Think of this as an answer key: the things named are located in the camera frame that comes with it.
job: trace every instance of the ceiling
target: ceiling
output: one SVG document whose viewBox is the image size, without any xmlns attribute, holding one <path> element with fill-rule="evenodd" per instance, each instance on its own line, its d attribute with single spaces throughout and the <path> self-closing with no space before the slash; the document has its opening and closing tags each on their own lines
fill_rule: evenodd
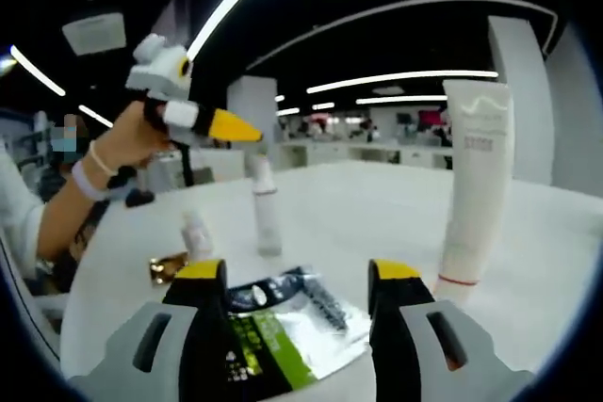
<svg viewBox="0 0 603 402">
<path fill-rule="evenodd" d="M 186 0 L 194 34 L 221 0 Z M 491 70 L 487 16 L 531 21 L 541 44 L 551 18 L 529 8 L 492 2 L 436 2 L 394 8 L 370 15 L 294 44 L 253 68 L 258 58 L 313 29 L 346 16 L 402 0 L 241 0 L 199 53 L 193 73 L 193 99 L 225 105 L 226 87 L 243 73 L 274 77 L 286 95 L 283 107 L 322 102 L 353 105 L 374 97 L 375 86 L 343 88 L 306 95 L 314 85 L 388 72 Z M 523 0 L 562 13 L 561 0 Z M 0 79 L 2 106 L 23 112 L 39 109 L 62 115 L 88 105 L 114 120 L 127 103 L 123 83 L 133 63 L 133 48 L 150 32 L 170 0 L 2 0 L 11 11 L 0 29 L 5 50 L 15 43 L 28 58 L 67 91 L 60 98 L 25 70 Z M 60 29 L 70 20 L 98 11 L 119 10 L 125 18 L 128 47 L 77 58 Z M 563 25 L 561 14 L 553 41 Z M 404 81 L 406 94 L 438 94 L 437 79 Z"/>
</svg>

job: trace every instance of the hand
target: hand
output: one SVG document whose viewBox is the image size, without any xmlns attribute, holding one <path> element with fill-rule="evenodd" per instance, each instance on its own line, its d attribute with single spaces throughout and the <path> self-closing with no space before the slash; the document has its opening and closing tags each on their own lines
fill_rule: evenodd
<svg viewBox="0 0 603 402">
<path fill-rule="evenodd" d="M 95 151 L 110 169 L 137 166 L 154 153 L 171 148 L 169 137 L 144 119 L 144 103 L 134 101 L 96 140 Z"/>
</svg>

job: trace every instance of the red stripe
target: red stripe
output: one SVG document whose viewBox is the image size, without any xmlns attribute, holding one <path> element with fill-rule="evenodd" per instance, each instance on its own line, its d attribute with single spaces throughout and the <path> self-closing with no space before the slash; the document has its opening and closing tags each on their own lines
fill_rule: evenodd
<svg viewBox="0 0 603 402">
<path fill-rule="evenodd" d="M 440 280 L 445 281 L 445 282 L 451 282 L 452 284 L 460 284 L 461 286 L 475 286 L 479 282 L 479 281 L 453 280 L 451 278 L 443 277 L 442 275 L 438 275 L 437 278 L 439 278 Z"/>
</svg>

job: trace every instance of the white tube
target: white tube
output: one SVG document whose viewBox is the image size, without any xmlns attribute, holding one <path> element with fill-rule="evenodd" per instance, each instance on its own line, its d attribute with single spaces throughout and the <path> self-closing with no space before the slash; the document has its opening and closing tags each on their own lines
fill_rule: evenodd
<svg viewBox="0 0 603 402">
<path fill-rule="evenodd" d="M 446 80 L 454 187 L 434 294 L 463 303 L 497 240 L 513 175 L 511 92 L 495 82 Z"/>
<path fill-rule="evenodd" d="M 264 256 L 278 256 L 282 252 L 282 242 L 276 212 L 277 189 L 270 162 L 265 155 L 255 155 L 252 168 L 258 252 Z"/>
</svg>

